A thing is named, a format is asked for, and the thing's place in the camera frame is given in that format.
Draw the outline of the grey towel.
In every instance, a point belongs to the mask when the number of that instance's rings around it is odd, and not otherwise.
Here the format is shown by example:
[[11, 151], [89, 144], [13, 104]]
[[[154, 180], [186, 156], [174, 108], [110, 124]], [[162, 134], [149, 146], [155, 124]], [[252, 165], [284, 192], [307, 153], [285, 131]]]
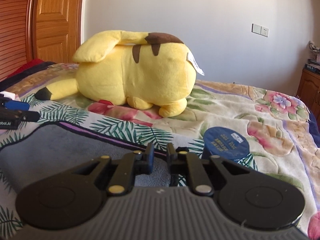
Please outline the grey towel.
[[67, 123], [48, 124], [1, 149], [1, 169], [16, 192], [102, 155], [112, 160], [146, 146]]

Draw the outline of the red dark pillow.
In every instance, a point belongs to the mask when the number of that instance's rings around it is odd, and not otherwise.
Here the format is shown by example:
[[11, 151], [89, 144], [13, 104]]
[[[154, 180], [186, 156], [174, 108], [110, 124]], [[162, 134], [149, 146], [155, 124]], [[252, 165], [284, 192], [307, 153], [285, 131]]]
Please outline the red dark pillow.
[[14, 84], [20, 82], [21, 80], [32, 74], [48, 69], [49, 66], [54, 64], [55, 62], [43, 61], [41, 59], [34, 59], [27, 62], [1, 81], [1, 91], [6, 90], [7, 88], [13, 86]]

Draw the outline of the dark blue round container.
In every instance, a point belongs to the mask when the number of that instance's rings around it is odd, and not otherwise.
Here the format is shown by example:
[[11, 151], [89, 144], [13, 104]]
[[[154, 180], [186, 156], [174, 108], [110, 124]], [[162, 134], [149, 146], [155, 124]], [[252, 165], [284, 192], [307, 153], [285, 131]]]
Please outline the dark blue round container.
[[225, 159], [240, 161], [250, 154], [249, 143], [238, 132], [225, 127], [212, 127], [203, 135], [202, 159], [219, 155]]

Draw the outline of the floral bed blanket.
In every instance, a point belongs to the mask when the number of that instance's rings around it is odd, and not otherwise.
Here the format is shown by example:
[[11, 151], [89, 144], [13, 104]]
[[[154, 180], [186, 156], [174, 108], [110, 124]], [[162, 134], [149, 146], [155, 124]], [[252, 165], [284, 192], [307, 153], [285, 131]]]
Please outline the floral bed blanket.
[[[8, 90], [24, 101], [30, 95], [35, 97], [44, 86], [73, 76], [76, 70], [76, 64], [54, 64]], [[202, 141], [205, 131], [212, 127], [238, 132], [249, 143], [250, 154], [243, 164], [303, 191], [306, 208], [300, 227], [311, 239], [319, 239], [319, 132], [308, 107], [280, 92], [211, 81], [197, 81], [187, 101], [186, 110], [173, 118], [159, 116], [155, 107], [139, 111], [93, 102], [80, 94], [57, 102]]]

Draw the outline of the wooden slatted headboard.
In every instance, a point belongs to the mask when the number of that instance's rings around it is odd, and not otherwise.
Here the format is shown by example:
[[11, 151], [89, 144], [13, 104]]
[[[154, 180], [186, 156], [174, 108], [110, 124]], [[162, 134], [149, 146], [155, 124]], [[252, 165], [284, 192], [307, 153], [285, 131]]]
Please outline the wooden slatted headboard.
[[33, 0], [1, 0], [1, 80], [33, 59]]

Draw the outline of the wooden door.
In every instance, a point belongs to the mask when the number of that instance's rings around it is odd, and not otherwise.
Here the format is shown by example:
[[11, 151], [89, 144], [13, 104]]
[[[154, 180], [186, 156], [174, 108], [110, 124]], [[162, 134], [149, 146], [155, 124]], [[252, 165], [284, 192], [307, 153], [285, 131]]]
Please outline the wooden door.
[[80, 46], [82, 0], [34, 0], [33, 56], [72, 63]]

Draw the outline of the wooden side cabinet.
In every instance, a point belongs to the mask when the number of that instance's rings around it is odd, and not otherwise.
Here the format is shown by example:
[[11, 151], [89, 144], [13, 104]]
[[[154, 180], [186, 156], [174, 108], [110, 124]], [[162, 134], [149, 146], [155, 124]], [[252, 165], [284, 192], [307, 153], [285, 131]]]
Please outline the wooden side cabinet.
[[302, 70], [300, 83], [296, 96], [302, 100], [306, 106], [312, 111], [319, 126], [319, 74], [313, 73], [308, 69]]

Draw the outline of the clutter on cabinet top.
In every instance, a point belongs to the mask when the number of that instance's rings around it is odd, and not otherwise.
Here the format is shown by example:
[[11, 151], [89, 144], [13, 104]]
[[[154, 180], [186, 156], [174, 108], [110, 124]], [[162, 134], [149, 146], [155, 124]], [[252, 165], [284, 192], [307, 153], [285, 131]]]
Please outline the clutter on cabinet top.
[[309, 58], [307, 59], [307, 62], [304, 65], [304, 69], [307, 69], [319, 75], [319, 72], [320, 72], [319, 47], [317, 47], [313, 41], [309, 41], [308, 49], [309, 49]]

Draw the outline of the yellow Pikachu plush toy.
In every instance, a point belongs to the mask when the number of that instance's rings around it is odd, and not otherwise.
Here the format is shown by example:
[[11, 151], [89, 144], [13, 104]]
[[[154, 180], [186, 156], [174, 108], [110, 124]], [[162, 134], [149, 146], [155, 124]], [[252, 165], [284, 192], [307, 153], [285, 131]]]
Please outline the yellow Pikachu plush toy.
[[93, 35], [73, 55], [78, 69], [38, 90], [39, 100], [59, 100], [80, 93], [138, 110], [159, 107], [164, 118], [187, 106], [197, 75], [203, 70], [191, 50], [166, 33], [107, 30]]

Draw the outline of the white wall switch socket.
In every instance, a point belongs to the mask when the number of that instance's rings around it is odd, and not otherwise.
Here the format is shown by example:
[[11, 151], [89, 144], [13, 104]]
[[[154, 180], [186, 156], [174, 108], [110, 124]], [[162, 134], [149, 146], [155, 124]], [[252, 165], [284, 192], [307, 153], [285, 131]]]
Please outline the white wall switch socket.
[[262, 27], [258, 24], [252, 24], [252, 33], [268, 37], [269, 35], [269, 29], [267, 27]]

